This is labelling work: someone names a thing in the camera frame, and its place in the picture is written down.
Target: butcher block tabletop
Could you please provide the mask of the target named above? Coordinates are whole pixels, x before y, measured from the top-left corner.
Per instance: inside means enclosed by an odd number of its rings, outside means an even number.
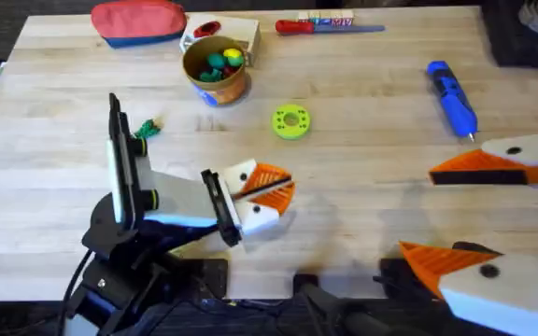
[[[88,15],[29,17],[0,79],[0,301],[62,298],[91,212],[110,191],[110,92],[133,131],[163,119],[149,139],[156,171],[200,180],[204,169],[254,158],[292,173],[280,231],[180,252],[229,260],[229,298],[287,298],[299,271],[338,296],[381,297],[372,276],[400,240],[538,255],[538,189],[428,178],[483,141],[538,133],[538,70],[495,65],[478,7],[354,14],[386,31],[279,36],[276,20],[297,11],[221,13],[259,20],[262,35],[248,94],[226,107],[199,97],[177,40],[112,49]],[[447,126],[425,75],[434,60],[451,66],[478,116],[475,144]],[[312,115],[299,140],[272,130],[284,104]]]

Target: white robotic component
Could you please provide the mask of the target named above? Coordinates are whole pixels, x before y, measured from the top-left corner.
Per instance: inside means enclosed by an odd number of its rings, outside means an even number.
[[[490,140],[481,149],[493,157],[538,167],[538,134]],[[457,317],[515,335],[538,335],[536,257],[501,255],[442,275],[438,288]]]

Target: black cable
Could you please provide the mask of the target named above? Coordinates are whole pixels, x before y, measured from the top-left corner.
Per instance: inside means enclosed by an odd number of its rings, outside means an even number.
[[[23,335],[24,333],[26,333],[26,331],[28,331],[29,329],[36,328],[38,326],[44,325],[44,324],[52,321],[53,319],[55,319],[55,317],[57,317],[57,314],[52,315],[52,316],[43,317],[40,320],[36,321],[35,323],[31,323],[31,324],[26,325],[24,327],[19,327],[19,328],[15,328],[15,329],[2,329],[2,330],[0,330],[0,335],[20,336],[20,335]]]
[[[70,283],[67,285],[67,288],[65,289],[64,299],[62,300],[62,307],[60,308],[60,314],[57,320],[57,330],[55,332],[57,336],[64,336],[65,313],[67,311],[66,305],[67,305],[67,302],[70,300],[70,296],[72,295],[72,290],[74,290],[74,286],[76,285],[78,276],[80,275],[80,273],[82,273],[82,269],[84,269],[86,262],[91,257],[91,253],[92,253],[91,250],[86,251],[86,254],[84,254],[84,257],[82,257],[82,260],[80,261],[76,270],[74,271],[74,274],[72,275],[72,278],[70,279]]]

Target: blue electric screwdriver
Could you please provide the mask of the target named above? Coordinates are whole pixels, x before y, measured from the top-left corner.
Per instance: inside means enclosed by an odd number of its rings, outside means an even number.
[[[440,95],[441,106],[456,136],[468,136],[474,142],[478,131],[476,114],[452,70],[444,61],[433,61],[427,66],[427,74]]]

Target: red pouch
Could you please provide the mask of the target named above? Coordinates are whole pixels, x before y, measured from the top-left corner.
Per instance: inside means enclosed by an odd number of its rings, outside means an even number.
[[[104,3],[92,9],[91,21],[112,48],[167,41],[186,28],[184,8],[166,0]]]

